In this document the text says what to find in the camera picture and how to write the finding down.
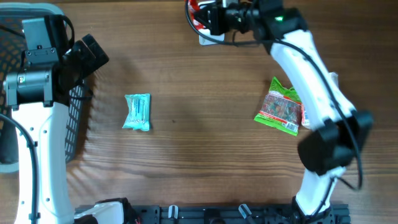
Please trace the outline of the cup noodles cup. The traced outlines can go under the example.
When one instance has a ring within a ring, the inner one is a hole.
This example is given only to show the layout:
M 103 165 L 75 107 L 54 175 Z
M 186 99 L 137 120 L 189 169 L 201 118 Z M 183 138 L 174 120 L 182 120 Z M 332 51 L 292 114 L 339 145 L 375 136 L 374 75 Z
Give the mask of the cup noodles cup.
M 331 80 L 333 81 L 334 85 L 339 88 L 339 84 L 338 84 L 338 74 L 335 72 L 330 72 L 329 73 L 329 77 L 331 78 Z

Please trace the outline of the clear green snack bag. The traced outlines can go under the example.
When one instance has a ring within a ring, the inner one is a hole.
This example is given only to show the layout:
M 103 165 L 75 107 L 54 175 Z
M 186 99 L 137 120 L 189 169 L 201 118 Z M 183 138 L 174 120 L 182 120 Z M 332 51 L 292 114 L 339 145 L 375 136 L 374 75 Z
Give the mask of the clear green snack bag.
M 254 120 L 297 136 L 301 122 L 301 102 L 293 101 L 277 91 L 270 91 Z

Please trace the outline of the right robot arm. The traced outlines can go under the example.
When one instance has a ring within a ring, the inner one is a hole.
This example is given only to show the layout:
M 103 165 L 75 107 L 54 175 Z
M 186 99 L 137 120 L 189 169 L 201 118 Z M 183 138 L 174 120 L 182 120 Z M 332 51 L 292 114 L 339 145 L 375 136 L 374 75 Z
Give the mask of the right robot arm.
M 254 45 L 263 45 L 295 88 L 308 114 L 311 133 L 298 144 L 305 167 L 302 186 L 292 202 L 293 222 L 313 223 L 332 211 L 330 197 L 345 169 L 357 163 L 373 126 L 372 114 L 358 111 L 328 75 L 312 33 L 300 11 L 282 1 L 214 1 L 198 6 L 185 2 L 192 29 L 209 30 L 210 42 L 229 31 L 252 31 Z

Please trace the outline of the small red white packet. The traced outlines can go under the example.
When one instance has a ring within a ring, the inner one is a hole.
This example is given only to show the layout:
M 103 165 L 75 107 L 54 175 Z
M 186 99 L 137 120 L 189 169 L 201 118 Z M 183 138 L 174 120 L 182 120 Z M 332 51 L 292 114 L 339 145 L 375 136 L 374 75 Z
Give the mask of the small red white packet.
M 311 129 L 310 127 L 310 120 L 307 114 L 307 111 L 305 109 L 304 104 L 301 105 L 301 109 L 302 109 L 302 121 L 301 124 L 303 127 L 307 128 L 307 129 Z

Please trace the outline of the red chocolate bar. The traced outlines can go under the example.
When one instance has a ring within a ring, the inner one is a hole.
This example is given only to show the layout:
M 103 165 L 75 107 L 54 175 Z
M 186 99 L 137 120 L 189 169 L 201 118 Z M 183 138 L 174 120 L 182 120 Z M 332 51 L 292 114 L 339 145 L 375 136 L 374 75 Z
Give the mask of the red chocolate bar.
M 200 10 L 200 5 L 198 4 L 198 1 L 186 0 L 185 2 L 187 3 L 188 15 L 190 17 L 193 26 L 196 28 L 196 30 L 205 29 L 205 26 L 194 18 L 194 13 Z

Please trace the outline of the teal tissue pack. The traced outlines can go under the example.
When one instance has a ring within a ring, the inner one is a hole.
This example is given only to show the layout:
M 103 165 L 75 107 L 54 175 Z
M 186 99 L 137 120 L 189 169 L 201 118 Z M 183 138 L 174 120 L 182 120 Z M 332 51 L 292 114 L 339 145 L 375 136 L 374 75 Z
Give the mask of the teal tissue pack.
M 128 115 L 123 129 L 150 130 L 150 94 L 125 95 Z

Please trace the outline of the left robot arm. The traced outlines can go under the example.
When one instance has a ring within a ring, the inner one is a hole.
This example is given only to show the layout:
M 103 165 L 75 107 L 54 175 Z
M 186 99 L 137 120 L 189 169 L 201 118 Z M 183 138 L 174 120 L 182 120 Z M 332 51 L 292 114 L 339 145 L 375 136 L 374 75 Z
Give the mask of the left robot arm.
M 68 196 L 65 143 L 70 91 L 108 62 L 91 35 L 75 40 L 62 14 L 22 22 L 27 50 L 21 67 L 4 81 L 19 150 L 16 223 L 123 223 L 119 201 L 76 213 Z

